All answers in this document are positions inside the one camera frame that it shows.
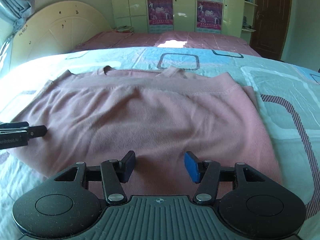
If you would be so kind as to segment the pink knit sweater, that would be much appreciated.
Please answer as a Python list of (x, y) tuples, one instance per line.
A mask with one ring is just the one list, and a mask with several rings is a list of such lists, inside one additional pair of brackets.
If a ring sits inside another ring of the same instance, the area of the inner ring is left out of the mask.
[(160, 72), (64, 72), (15, 118), (44, 125), (44, 137), (10, 153), (44, 176), (84, 161), (89, 166), (136, 154), (125, 192), (193, 195), (184, 154), (231, 167), (244, 162), (276, 182), (281, 172), (257, 111), (254, 90), (228, 73), (204, 77)]

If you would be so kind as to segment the cream arched headboard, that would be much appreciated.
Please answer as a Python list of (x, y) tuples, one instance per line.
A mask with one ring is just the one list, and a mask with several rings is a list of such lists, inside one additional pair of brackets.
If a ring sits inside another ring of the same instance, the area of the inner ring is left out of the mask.
[(31, 16), (16, 33), (10, 68), (33, 59), (69, 53), (98, 33), (111, 30), (104, 16), (86, 3), (51, 4)]

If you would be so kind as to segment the light blue patterned bedsheet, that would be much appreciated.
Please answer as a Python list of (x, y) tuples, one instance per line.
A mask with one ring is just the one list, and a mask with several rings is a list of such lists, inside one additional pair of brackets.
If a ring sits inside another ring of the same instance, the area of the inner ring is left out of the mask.
[[(115, 70), (160, 72), (179, 68), (204, 77), (228, 73), (254, 90), (257, 111), (270, 137), (281, 182), (306, 206), (302, 239), (319, 239), (319, 74), (287, 63), (220, 50), (133, 47), (98, 49), (41, 57), (1, 78), (1, 121), (14, 118), (44, 86), (64, 72)], [(14, 202), (47, 176), (1, 151), (1, 239), (19, 239)]]

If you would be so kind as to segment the pink plaid far bedsheet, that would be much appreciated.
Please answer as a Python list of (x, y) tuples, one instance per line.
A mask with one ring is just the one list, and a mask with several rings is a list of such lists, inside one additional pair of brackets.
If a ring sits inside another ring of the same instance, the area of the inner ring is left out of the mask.
[(162, 34), (102, 32), (75, 46), (72, 51), (129, 47), (197, 48), (260, 56), (242, 38), (187, 31), (167, 31)]

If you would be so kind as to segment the grey blue curtain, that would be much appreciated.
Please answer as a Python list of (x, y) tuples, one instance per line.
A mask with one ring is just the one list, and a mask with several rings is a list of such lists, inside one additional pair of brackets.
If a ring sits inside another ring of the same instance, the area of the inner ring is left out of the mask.
[(7, 22), (12, 31), (1, 41), (4, 44), (12, 35), (15, 35), (34, 13), (35, 0), (1, 0), (1, 20)]

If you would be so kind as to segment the stack of items by headboard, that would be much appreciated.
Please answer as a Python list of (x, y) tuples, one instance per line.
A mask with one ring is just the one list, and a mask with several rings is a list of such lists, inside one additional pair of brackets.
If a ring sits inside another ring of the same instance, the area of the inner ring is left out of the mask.
[(120, 27), (116, 27), (114, 29), (114, 32), (116, 33), (133, 33), (134, 32), (134, 28), (132, 26), (129, 25), (123, 25)]

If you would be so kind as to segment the lower right magenta poster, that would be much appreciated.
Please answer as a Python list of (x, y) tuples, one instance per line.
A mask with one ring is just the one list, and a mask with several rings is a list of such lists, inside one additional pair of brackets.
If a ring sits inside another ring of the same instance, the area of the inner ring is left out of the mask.
[(197, 1), (197, 22), (199, 29), (221, 31), (223, 5), (220, 2)]

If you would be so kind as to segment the magenta poster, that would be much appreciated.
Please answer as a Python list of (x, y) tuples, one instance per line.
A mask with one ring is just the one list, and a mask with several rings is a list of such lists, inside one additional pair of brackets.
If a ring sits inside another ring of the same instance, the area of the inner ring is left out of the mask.
[(173, 25), (172, 0), (148, 0), (149, 25)]
[(220, 2), (197, 1), (197, 22), (199, 29), (221, 31), (223, 5)]

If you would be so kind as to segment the pale green wardrobe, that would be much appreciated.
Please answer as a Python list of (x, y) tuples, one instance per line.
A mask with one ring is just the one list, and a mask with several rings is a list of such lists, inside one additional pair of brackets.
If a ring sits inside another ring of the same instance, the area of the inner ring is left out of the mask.
[(222, 3), (221, 31), (197, 28), (197, 1), (172, 0), (173, 25), (149, 25), (148, 0), (112, 0), (112, 9), (116, 26), (132, 26), (135, 33), (161, 34), (174, 30), (241, 37), (245, 0), (202, 0)]

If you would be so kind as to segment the lower left magenta poster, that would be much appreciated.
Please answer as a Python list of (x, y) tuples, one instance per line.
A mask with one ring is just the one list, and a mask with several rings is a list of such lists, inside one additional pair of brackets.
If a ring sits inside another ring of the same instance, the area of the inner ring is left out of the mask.
[(149, 25), (173, 25), (172, 0), (148, 0)]

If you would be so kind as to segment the dark brown door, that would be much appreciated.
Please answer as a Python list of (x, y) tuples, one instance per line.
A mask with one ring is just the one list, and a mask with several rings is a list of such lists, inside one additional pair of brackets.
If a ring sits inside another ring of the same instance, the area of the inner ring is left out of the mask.
[(289, 28), (292, 0), (255, 0), (250, 46), (262, 57), (279, 61)]

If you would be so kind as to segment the corner shelf unit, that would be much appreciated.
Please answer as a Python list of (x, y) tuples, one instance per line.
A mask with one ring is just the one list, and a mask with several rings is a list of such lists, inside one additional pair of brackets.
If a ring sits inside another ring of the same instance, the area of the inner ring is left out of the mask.
[(252, 34), (255, 32), (253, 28), (254, 13), (258, 5), (255, 0), (245, 0), (244, 1), (244, 21), (242, 25), (241, 38), (246, 40), (247, 43), (250, 42)]

